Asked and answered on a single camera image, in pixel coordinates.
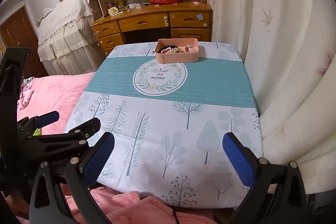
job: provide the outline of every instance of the tree print tablecloth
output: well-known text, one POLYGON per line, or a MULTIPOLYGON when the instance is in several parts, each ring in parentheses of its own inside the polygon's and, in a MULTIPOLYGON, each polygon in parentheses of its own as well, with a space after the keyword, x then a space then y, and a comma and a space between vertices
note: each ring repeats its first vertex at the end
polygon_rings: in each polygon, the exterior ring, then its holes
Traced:
POLYGON ((98 182, 168 205, 238 206, 247 193, 221 146, 233 132, 263 155, 258 112, 234 46, 199 42, 196 63, 156 62, 156 43, 117 46, 97 70, 66 126, 97 117, 115 136, 98 182))

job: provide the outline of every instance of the pink blanket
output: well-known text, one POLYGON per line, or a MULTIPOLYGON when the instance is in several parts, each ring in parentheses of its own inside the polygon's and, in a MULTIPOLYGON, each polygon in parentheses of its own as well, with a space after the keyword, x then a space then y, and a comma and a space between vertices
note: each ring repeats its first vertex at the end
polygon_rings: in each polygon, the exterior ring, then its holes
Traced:
MULTIPOLYGON (((91 190, 91 195, 113 224, 176 224, 173 210, 157 198, 150 196, 140 200, 138 191, 125 194, 115 194, 109 187, 99 187, 91 190)), ((74 219, 85 223, 74 199, 67 199, 74 219)), ((176 213, 180 224, 216 224, 204 216, 176 213)))
POLYGON ((31 98, 25 109, 17 109, 17 120, 58 111, 59 120, 44 128, 42 135, 63 133, 77 101, 95 73, 54 75, 33 79, 31 98))

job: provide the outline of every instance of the white curtain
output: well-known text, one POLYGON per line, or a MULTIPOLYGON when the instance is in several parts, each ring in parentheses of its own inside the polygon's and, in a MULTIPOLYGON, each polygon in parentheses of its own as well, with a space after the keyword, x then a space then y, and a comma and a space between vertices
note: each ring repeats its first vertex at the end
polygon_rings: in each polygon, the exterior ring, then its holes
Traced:
POLYGON ((91 27, 94 20, 73 20, 43 41, 38 54, 49 75, 79 75, 99 68, 105 55, 91 27))
POLYGON ((336 188, 334 0, 209 0, 212 40, 245 60, 264 156, 298 162, 307 193, 336 188))

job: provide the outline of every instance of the wooden door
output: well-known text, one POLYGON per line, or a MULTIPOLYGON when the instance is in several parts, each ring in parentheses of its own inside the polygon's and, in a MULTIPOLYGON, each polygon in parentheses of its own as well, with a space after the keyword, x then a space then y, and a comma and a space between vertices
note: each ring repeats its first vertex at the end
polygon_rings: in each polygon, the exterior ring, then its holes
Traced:
POLYGON ((25 78, 31 76, 48 76, 37 53, 38 38, 33 30, 24 6, 1 24, 0 35, 2 36, 6 47, 30 47, 33 49, 31 54, 26 58, 23 70, 25 78))
POLYGON ((171 29, 171 38, 197 38, 198 41, 210 41, 209 29, 179 28, 171 29))

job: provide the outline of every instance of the desk drawer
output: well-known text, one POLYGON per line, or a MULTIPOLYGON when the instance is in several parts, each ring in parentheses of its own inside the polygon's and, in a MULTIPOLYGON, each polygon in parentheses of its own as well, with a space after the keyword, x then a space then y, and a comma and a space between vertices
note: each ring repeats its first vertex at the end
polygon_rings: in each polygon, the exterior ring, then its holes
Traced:
POLYGON ((117 21, 109 21, 103 24, 99 24, 93 27, 96 37, 105 37, 107 35, 120 33, 120 29, 117 21))
POLYGON ((209 28, 209 12, 169 12, 170 25, 174 28, 209 28))
POLYGON ((103 49, 103 52, 105 53, 106 56, 110 54, 111 51, 113 51, 114 48, 105 48, 103 49))
POLYGON ((169 27, 168 14, 166 12, 130 16, 118 21, 122 32, 169 27))
POLYGON ((104 48, 112 48, 118 45, 124 44, 123 37, 120 33, 112 34, 107 37, 99 38, 99 44, 102 49, 104 48))
POLYGON ((198 41, 210 41, 209 29, 181 28, 171 29, 171 38, 196 38, 198 41))

